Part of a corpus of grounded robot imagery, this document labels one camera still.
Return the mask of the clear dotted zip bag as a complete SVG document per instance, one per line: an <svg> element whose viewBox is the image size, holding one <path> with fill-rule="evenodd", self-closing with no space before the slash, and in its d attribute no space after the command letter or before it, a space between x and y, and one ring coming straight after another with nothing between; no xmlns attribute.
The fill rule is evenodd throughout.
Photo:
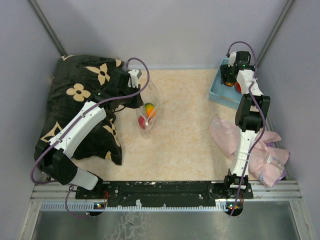
<svg viewBox="0 0 320 240"><path fill-rule="evenodd" d="M141 135L148 138L160 109L160 95L156 85L150 81L140 96L142 106L136 109L137 122Z"/></svg>

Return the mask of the green orange toy mango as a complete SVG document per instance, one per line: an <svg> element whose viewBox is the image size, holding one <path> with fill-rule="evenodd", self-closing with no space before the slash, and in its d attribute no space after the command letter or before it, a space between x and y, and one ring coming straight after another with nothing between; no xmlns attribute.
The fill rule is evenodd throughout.
<svg viewBox="0 0 320 240"><path fill-rule="evenodd" d="M150 102L144 104L144 109L148 118L153 118L157 115L156 107Z"/></svg>

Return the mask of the red toy apple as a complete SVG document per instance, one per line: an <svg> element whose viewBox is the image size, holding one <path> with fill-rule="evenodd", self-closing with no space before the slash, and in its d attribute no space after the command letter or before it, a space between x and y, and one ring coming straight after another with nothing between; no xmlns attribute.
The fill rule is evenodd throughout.
<svg viewBox="0 0 320 240"><path fill-rule="evenodd" d="M144 115L140 115L138 118L138 124L142 130L146 130L149 125L148 118L146 118Z"/></svg>

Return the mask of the yellow toy lemon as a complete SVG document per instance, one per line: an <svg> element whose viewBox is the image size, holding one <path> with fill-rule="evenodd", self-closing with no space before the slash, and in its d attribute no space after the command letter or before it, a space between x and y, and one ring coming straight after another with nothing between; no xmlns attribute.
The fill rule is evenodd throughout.
<svg viewBox="0 0 320 240"><path fill-rule="evenodd" d="M226 86L228 86L228 87L232 87L232 86L234 86L236 83L235 82L229 82L229 81L227 81L227 82L225 82L224 83Z"/></svg>

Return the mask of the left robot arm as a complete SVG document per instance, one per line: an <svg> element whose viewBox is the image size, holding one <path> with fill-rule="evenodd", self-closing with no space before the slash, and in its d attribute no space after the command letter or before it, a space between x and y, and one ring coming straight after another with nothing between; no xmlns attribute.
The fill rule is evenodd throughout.
<svg viewBox="0 0 320 240"><path fill-rule="evenodd" d="M139 69L115 70L106 90L96 90L75 117L51 137L35 146L35 167L62 185L81 187L97 199L103 195L103 180L95 174L77 167L71 160L76 149L92 129L118 106L137 109L143 105L139 83Z"/></svg>

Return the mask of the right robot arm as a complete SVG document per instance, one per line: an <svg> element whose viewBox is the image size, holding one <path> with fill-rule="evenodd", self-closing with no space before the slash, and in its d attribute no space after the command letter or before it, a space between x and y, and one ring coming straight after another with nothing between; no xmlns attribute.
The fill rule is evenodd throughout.
<svg viewBox="0 0 320 240"><path fill-rule="evenodd" d="M239 142L234 154L232 167L225 177L223 192L235 198L248 184L249 162L253 158L252 147L257 144L260 130L266 129L266 116L271 99L260 90L256 68L251 65L248 51L229 53L228 63L220 66L221 82L226 86L238 84L242 94L235 115L235 125L239 127Z"/></svg>

